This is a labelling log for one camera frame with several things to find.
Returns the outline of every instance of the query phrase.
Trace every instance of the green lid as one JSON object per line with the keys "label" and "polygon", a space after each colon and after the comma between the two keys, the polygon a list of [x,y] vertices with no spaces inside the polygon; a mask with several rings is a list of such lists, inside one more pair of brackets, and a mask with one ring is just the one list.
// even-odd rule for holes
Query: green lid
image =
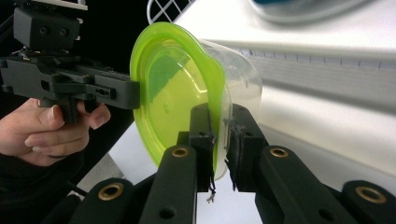
{"label": "green lid", "polygon": [[157,165],[164,151],[177,144],[178,133],[189,130],[194,106],[208,103],[219,134],[224,71],[185,29],[169,22],[148,26],[134,44],[130,73],[141,88],[135,124]]}

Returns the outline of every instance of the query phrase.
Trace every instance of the clear plastic container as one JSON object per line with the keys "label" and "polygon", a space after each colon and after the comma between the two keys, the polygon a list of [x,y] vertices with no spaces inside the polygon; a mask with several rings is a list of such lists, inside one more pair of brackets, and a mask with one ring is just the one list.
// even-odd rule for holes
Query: clear plastic container
{"label": "clear plastic container", "polygon": [[156,22],[137,38],[130,63],[131,79],[141,83],[141,106],[134,110],[140,137],[159,165],[163,152],[190,128],[191,109],[208,103],[214,135],[215,179],[225,174],[228,121],[233,104],[255,117],[262,80],[245,56],[223,46],[197,40],[182,27]]}

